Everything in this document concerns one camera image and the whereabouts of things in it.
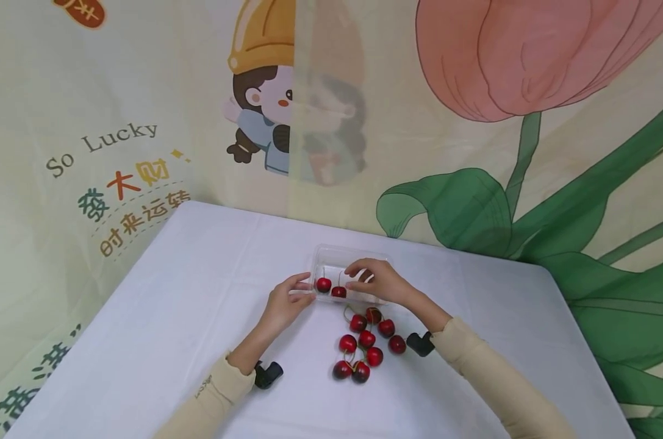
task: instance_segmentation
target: pink tulip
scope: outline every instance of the pink tulip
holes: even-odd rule
[[[663,32],[663,0],[419,0],[429,87],[465,119],[581,101]]]

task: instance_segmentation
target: plastic box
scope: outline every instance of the plastic box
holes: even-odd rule
[[[317,295],[317,300],[340,303],[358,303],[365,305],[381,306],[386,301],[378,299],[376,296],[362,293],[360,291],[348,290],[346,297],[332,297],[331,292],[321,293],[317,291],[317,279],[326,277],[331,281],[331,288],[336,286],[344,287],[346,282],[353,280],[347,276],[344,271],[346,267],[355,260],[361,258],[374,258],[386,260],[392,263],[390,256],[383,253],[374,253],[373,251],[341,248],[340,246],[321,244],[314,251],[314,262],[312,265],[312,291]]]

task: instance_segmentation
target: white table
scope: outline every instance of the white table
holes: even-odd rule
[[[180,207],[7,439],[149,438],[209,366],[257,322],[270,288],[311,269],[326,243],[391,255],[550,398],[582,438],[633,438],[547,271],[387,237],[209,204]],[[425,329],[384,308],[398,332]],[[334,382],[342,307],[317,302],[266,352],[284,376],[254,391],[224,438],[505,438],[497,418],[434,352],[408,350],[358,385]]]

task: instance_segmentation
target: long sleeve shirt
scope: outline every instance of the long sleeve shirt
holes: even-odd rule
[[[460,318],[433,333],[436,351],[478,392],[512,439],[576,439],[558,408]],[[155,439],[211,439],[231,407],[253,387],[226,355],[194,397],[178,408]]]

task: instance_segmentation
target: fabric backdrop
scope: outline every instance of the fabric backdrop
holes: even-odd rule
[[[0,437],[188,199],[547,267],[663,439],[663,0],[0,2]]]

